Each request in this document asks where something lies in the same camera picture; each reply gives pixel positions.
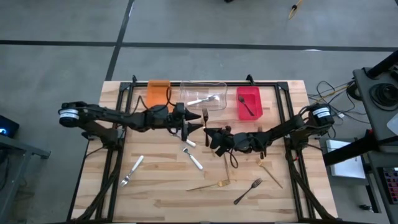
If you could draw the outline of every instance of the wooden tabletop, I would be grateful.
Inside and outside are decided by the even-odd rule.
[[[287,81],[294,112],[308,105],[307,92],[303,81]],[[105,82],[99,105],[115,108],[120,82]],[[180,96],[178,87],[172,90],[172,102]],[[228,104],[225,110],[209,111],[209,128],[230,125],[232,133],[263,131],[280,124],[279,112],[273,87],[260,87],[264,114],[257,121],[240,121],[236,109],[236,88],[228,88]],[[132,109],[137,97],[145,98],[146,88],[134,88]],[[285,117],[288,119],[284,101]],[[110,127],[110,123],[99,122]],[[231,184],[226,187],[210,187],[187,192],[188,189],[215,184],[227,179],[224,157],[213,156],[205,147],[205,133],[199,129],[189,135],[196,148],[188,147],[190,153],[203,165],[198,170],[189,157],[182,152],[184,144],[172,137],[167,130],[149,130],[138,133],[127,129],[120,180],[128,174],[138,157],[144,155],[142,164],[131,177],[130,183],[119,187],[114,211],[114,222],[276,222],[297,221],[292,186],[283,140],[274,141],[267,148],[264,164],[282,184],[280,188],[269,174],[256,164],[258,153],[234,152],[239,168],[231,167],[226,155]],[[318,146],[317,141],[310,144]],[[99,141],[92,141],[88,153],[101,147]],[[336,216],[336,208],[322,154],[311,147],[303,151],[310,188],[328,212]],[[76,196],[72,218],[81,215],[98,193],[101,185],[106,150],[90,155],[84,164]],[[262,178],[263,183],[251,190],[239,204],[233,201],[250,188],[252,182]],[[304,214],[307,217],[304,194],[300,191]],[[104,215],[108,211],[109,196],[105,199]]]

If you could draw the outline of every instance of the clear plastic container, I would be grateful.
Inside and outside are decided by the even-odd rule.
[[[180,85],[180,101],[189,110],[210,111],[226,108],[226,83],[202,83],[183,81]]]

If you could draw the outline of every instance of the gold fork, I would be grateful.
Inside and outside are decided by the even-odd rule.
[[[283,189],[282,185],[278,182],[278,180],[276,180],[276,178],[271,174],[271,172],[269,172],[269,170],[264,166],[264,164],[262,163],[262,161],[260,159],[257,159],[257,165],[264,168],[264,170],[267,171],[267,173],[274,179],[274,181],[279,185],[279,187],[281,187]]]
[[[217,184],[211,184],[211,185],[206,185],[206,186],[202,186],[202,187],[197,187],[194,189],[189,189],[187,191],[204,189],[204,188],[212,187],[212,186],[216,186],[216,185],[219,187],[225,187],[225,186],[229,185],[230,183],[231,183],[231,181],[229,181],[229,180],[220,180],[219,182],[217,182]]]

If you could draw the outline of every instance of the silver fork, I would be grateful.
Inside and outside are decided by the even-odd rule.
[[[120,186],[124,187],[129,181],[130,181],[130,176],[131,174],[137,169],[138,165],[142,162],[144,159],[144,156],[140,156],[137,160],[137,162],[134,164],[132,169],[130,170],[130,173],[120,182]]]

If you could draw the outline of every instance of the black fork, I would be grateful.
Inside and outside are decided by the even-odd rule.
[[[205,128],[207,128],[207,121],[209,120],[209,113],[207,112],[207,108],[203,108],[202,110],[203,113],[203,120],[205,121]],[[209,147],[209,136],[206,133],[206,147]]]

